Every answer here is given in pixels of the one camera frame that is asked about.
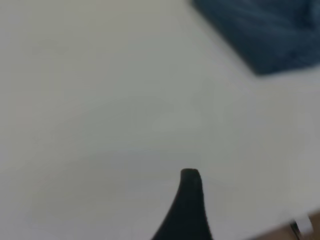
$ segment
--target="white table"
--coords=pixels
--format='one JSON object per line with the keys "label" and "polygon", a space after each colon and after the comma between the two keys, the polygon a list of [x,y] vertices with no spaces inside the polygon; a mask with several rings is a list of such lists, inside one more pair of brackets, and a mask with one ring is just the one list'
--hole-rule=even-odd
{"label": "white table", "polygon": [[187,0],[2,0],[0,238],[149,240],[182,168],[215,240],[313,211],[319,81],[256,77]]}

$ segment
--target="blue fabric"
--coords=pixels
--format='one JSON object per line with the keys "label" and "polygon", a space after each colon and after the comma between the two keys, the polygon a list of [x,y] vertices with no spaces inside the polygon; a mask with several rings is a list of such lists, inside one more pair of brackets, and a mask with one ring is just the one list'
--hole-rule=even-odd
{"label": "blue fabric", "polygon": [[320,0],[193,0],[258,74],[320,62]]}

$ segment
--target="black object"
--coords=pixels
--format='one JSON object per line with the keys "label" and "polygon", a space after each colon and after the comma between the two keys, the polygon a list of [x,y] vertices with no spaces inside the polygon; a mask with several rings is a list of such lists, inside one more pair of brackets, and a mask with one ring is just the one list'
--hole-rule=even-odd
{"label": "black object", "polygon": [[175,199],[152,240],[213,240],[198,170],[186,168],[181,171]]}

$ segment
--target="white surface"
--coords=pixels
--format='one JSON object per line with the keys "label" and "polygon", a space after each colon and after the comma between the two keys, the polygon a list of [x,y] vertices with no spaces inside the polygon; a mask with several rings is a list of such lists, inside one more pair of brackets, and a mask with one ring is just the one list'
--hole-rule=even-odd
{"label": "white surface", "polygon": [[215,240],[320,207],[320,69],[259,78],[185,0],[2,0],[0,238],[149,240],[198,168]]}

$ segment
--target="blue cloth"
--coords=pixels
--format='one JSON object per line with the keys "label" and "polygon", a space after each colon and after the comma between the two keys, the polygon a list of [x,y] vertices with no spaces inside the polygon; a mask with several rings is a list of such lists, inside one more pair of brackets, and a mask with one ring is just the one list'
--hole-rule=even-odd
{"label": "blue cloth", "polygon": [[320,0],[193,0],[257,74],[320,62]]}

